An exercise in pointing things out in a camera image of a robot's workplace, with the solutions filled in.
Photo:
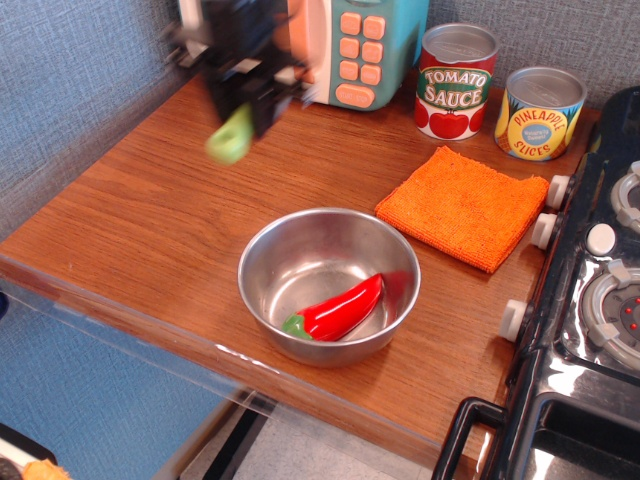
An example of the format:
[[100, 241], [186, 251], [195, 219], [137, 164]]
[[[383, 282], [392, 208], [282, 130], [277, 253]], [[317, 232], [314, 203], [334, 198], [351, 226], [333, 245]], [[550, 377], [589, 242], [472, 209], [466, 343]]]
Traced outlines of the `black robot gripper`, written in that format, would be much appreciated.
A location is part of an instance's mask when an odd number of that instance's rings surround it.
[[[167, 28], [169, 58], [185, 69], [211, 65], [217, 77], [205, 74], [204, 80], [220, 121], [250, 102], [254, 135], [262, 138], [292, 95], [313, 96], [310, 55], [296, 53], [292, 39], [304, 6], [303, 1], [179, 1], [178, 20]], [[246, 74], [258, 67], [292, 94], [268, 88], [249, 100]]]

